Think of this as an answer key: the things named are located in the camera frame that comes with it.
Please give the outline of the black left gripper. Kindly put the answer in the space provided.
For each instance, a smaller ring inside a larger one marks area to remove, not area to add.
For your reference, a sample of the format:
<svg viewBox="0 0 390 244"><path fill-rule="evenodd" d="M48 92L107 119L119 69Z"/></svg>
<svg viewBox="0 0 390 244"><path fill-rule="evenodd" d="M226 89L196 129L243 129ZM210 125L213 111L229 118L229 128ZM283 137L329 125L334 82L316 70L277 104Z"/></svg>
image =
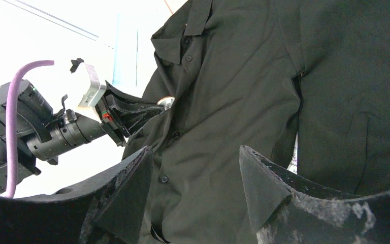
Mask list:
<svg viewBox="0 0 390 244"><path fill-rule="evenodd" d="M106 86L106 90L94 94L94 109L101 128L117 146L126 146L125 138L138 132L153 117L165 112L163 105L123 93L107 81Z"/></svg>

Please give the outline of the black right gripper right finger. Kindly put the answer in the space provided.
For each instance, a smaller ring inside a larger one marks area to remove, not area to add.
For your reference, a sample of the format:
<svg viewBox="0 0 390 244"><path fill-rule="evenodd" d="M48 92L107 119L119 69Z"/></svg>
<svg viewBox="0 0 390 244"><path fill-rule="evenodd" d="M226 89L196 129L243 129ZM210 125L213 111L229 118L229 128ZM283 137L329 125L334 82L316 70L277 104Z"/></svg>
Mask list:
<svg viewBox="0 0 390 244"><path fill-rule="evenodd" d="M390 243L390 190L347 194L292 173L249 146L239 154L258 243Z"/></svg>

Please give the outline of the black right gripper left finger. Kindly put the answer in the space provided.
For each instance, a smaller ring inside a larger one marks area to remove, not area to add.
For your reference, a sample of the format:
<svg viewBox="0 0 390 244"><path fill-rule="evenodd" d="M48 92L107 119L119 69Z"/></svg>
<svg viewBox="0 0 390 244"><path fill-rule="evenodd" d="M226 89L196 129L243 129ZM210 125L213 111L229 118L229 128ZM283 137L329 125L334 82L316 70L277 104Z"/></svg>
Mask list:
<svg viewBox="0 0 390 244"><path fill-rule="evenodd" d="M137 243L152 160L146 146L55 194L0 197L0 243Z"/></svg>

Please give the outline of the round white brooch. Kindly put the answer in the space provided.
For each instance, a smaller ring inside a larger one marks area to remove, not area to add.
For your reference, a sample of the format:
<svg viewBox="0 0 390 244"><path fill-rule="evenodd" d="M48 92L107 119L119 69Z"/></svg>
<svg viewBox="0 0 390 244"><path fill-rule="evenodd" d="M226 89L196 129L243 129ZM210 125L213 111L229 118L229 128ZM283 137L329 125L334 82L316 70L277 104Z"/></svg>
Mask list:
<svg viewBox="0 0 390 244"><path fill-rule="evenodd" d="M160 99L157 102L157 105L163 107L164 111L167 111L173 106L174 102L175 102L175 97L167 96Z"/></svg>

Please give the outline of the black shirt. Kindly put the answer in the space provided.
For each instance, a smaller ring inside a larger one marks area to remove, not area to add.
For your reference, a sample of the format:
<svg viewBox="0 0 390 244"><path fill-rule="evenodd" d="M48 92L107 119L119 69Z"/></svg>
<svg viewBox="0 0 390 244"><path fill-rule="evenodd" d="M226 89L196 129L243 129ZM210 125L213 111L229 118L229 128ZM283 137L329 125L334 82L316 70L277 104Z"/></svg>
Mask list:
<svg viewBox="0 0 390 244"><path fill-rule="evenodd" d="M155 158L139 243L256 243L247 145L348 193L390 189L390 1L188 1L152 35L143 98L175 98L129 139Z"/></svg>

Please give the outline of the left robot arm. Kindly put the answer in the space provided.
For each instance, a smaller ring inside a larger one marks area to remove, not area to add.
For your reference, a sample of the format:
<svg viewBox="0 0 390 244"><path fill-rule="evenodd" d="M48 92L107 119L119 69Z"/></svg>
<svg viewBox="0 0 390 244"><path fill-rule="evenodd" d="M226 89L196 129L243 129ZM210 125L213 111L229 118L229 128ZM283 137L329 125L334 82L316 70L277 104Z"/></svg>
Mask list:
<svg viewBox="0 0 390 244"><path fill-rule="evenodd" d="M6 102L9 85L0 86L0 194L7 186ZM107 85L95 106L100 119L94 120L71 109L54 112L39 91L23 80L17 101L16 139L18 181L39 175L36 161L57 165L58 157L79 146L108 135L118 146L137 133L165 106L149 102Z"/></svg>

